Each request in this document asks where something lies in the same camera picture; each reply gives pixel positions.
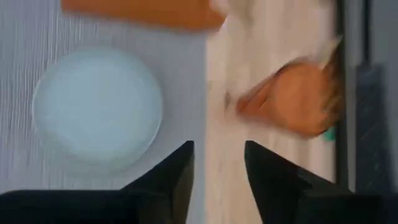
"round plate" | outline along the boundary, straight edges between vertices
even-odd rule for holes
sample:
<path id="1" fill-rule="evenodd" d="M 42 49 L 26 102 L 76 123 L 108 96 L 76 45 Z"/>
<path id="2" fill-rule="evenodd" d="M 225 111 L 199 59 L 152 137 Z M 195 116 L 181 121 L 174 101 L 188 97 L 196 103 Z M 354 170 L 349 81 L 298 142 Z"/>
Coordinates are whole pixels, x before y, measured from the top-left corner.
<path id="1" fill-rule="evenodd" d="M 149 69 L 111 49 L 81 50 L 57 62 L 40 79 L 32 103 L 43 147 L 61 152 L 79 172 L 132 164 L 154 140 L 162 114 L 161 90 Z"/>

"marble countertop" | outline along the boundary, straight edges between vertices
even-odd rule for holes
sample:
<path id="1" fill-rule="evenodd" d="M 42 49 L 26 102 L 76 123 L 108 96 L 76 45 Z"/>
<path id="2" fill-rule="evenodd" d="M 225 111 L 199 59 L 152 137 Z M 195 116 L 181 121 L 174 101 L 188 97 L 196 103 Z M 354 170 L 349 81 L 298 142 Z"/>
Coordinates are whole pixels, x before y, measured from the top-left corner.
<path id="1" fill-rule="evenodd" d="M 272 127 L 244 123 L 225 110 L 232 101 L 284 63 L 310 55 L 333 38 L 333 1 L 241 1 L 224 4 L 230 14 L 207 42 L 206 220 L 261 223 L 244 163 L 251 139 L 288 160 L 335 180 L 334 142 L 303 140 Z"/>

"table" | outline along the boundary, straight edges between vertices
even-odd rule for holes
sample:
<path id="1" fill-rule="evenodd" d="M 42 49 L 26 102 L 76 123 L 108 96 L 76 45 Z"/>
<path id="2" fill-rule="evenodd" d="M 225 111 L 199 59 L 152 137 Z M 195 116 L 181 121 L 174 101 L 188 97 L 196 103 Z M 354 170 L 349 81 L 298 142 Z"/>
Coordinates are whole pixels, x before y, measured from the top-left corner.
<path id="1" fill-rule="evenodd" d="M 247 2 L 249 13 L 240 10 L 250 8 L 241 2 L 229 5 L 233 13 L 207 43 L 206 223 L 261 223 L 244 165 L 246 140 L 335 179 L 334 142 L 323 136 L 306 141 L 245 123 L 233 106 L 224 108 L 227 91 L 236 99 L 284 63 L 318 52 L 333 38 L 333 1 Z"/>
<path id="2" fill-rule="evenodd" d="M 191 215 L 204 217 L 205 34 L 64 14 L 60 1 L 0 0 L 0 193 L 19 189 L 121 189 L 185 141 L 195 142 Z M 44 154 L 31 122 L 33 90 L 48 66 L 82 47 L 136 54 L 159 81 L 164 120 L 150 149 L 128 170 L 79 176 Z"/>

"wooden surface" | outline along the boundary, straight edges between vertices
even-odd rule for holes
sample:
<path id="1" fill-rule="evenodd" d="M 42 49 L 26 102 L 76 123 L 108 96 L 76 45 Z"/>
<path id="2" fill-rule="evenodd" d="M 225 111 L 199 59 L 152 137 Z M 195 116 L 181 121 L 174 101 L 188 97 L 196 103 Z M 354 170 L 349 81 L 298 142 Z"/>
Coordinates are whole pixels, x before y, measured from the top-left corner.
<path id="1" fill-rule="evenodd" d="M 333 1 L 231 0 L 223 28 L 207 43 L 206 223 L 261 223 L 245 166 L 252 139 L 334 180 L 334 143 L 300 139 L 236 117 L 234 102 L 295 57 L 313 55 L 333 38 Z M 226 108 L 225 94 L 232 102 Z"/>
<path id="2" fill-rule="evenodd" d="M 215 28 L 224 22 L 224 17 L 211 10 L 207 0 L 63 0 L 62 7 L 65 10 L 186 30 Z"/>

